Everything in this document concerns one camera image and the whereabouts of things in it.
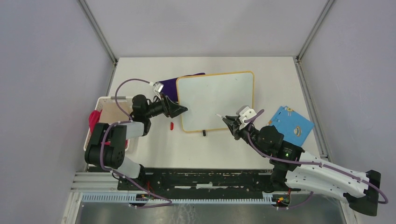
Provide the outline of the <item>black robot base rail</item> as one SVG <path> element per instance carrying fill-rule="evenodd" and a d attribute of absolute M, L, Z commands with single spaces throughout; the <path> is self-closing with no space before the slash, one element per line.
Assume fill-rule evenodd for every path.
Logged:
<path fill-rule="evenodd" d="M 271 182 L 270 169 L 145 168 L 137 180 L 146 190 L 168 199 L 259 199 L 287 192 Z"/>

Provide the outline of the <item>yellow framed whiteboard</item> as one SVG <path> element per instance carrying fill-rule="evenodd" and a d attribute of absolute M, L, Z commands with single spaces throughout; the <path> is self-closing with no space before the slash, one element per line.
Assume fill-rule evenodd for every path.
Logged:
<path fill-rule="evenodd" d="M 254 107 L 255 75 L 251 71 L 193 75 L 177 79 L 179 104 L 186 133 L 226 129 L 220 115 L 236 115 L 242 106 Z"/>

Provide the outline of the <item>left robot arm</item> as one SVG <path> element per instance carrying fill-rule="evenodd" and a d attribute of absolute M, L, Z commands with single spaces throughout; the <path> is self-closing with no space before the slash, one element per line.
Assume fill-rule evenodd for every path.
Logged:
<path fill-rule="evenodd" d="M 162 93 L 153 100 L 142 94 L 136 95 L 132 98 L 132 111 L 127 114 L 127 121 L 97 123 L 94 126 L 85 150 L 85 162 L 113 171 L 122 178 L 129 177 L 130 186 L 141 190 L 147 184 L 144 167 L 126 158 L 127 140 L 146 136 L 151 128 L 150 119 L 155 116 L 163 114 L 174 118 L 187 111 L 187 107 Z"/>

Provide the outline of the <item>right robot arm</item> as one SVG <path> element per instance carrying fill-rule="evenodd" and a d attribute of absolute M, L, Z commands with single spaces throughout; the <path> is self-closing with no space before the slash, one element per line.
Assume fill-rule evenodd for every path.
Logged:
<path fill-rule="evenodd" d="M 338 199 L 363 215 L 377 216 L 381 174 L 375 170 L 359 172 L 344 168 L 312 155 L 285 141 L 274 126 L 257 130 L 238 116 L 223 116 L 235 140 L 244 140 L 274 166 L 270 185 L 275 190 L 285 187 L 302 189 Z"/>

